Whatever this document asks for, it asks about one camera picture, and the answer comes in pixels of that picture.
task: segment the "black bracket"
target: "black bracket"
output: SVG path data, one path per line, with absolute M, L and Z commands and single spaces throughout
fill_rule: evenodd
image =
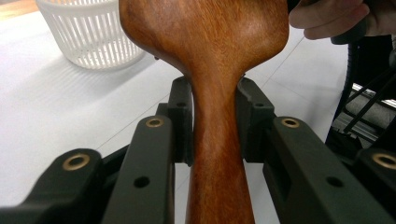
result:
M 277 118 L 252 80 L 241 79 L 235 100 L 241 155 L 264 163 L 281 223 L 395 223 L 394 153 L 362 151 L 346 167 L 303 121 Z M 22 204 L 0 209 L 0 222 L 173 223 L 174 164 L 192 165 L 192 155 L 191 87 L 180 77 L 129 146 L 103 159 L 91 149 L 63 154 Z

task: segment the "white table surface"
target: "white table surface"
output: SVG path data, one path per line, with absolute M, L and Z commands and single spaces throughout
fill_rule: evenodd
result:
M 305 121 L 325 140 L 344 86 L 347 47 L 290 30 L 285 49 L 247 72 L 278 116 Z M 129 144 L 139 120 L 166 102 L 181 74 L 146 53 L 113 72 L 62 55 L 39 12 L 0 22 L 0 207 L 21 203 L 52 161 L 85 147 L 102 156 Z M 262 164 L 246 164 L 257 223 L 278 223 Z M 189 167 L 177 164 L 176 223 L 184 223 Z

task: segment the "screw hole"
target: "screw hole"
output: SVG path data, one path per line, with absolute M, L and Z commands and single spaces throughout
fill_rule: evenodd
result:
M 140 176 L 134 180 L 134 186 L 138 189 L 142 189 L 149 184 L 149 178 L 146 176 Z
M 282 119 L 282 124 L 289 128 L 298 128 L 300 126 L 296 119 Z
M 186 104 L 185 103 L 177 103 L 177 106 L 178 107 L 184 107 L 184 106 L 186 106 Z
M 148 121 L 146 121 L 146 125 L 150 128 L 157 128 L 163 126 L 163 120 L 157 118 L 149 119 Z
M 341 188 L 344 186 L 344 183 L 337 177 L 329 176 L 326 178 L 326 180 L 327 180 L 327 183 L 329 183 L 333 187 Z
M 90 156 L 78 153 L 67 158 L 67 160 L 64 161 L 63 168 L 66 171 L 75 171 L 87 165 L 88 162 L 90 162 Z
M 373 160 L 383 167 L 396 170 L 396 158 L 392 155 L 385 153 L 375 153 L 373 155 Z

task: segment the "wood grain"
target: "wood grain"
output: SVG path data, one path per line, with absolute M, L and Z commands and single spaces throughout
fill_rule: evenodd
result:
M 19 0 L 0 5 L 0 21 L 38 11 L 35 0 Z
M 186 223 L 254 223 L 236 128 L 241 76 L 285 46 L 284 0 L 120 0 L 125 33 L 192 86 L 194 164 Z

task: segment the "white basket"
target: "white basket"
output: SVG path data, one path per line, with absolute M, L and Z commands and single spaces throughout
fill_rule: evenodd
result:
M 118 0 L 35 0 L 64 56 L 85 68 L 121 68 L 143 50 L 120 26 Z

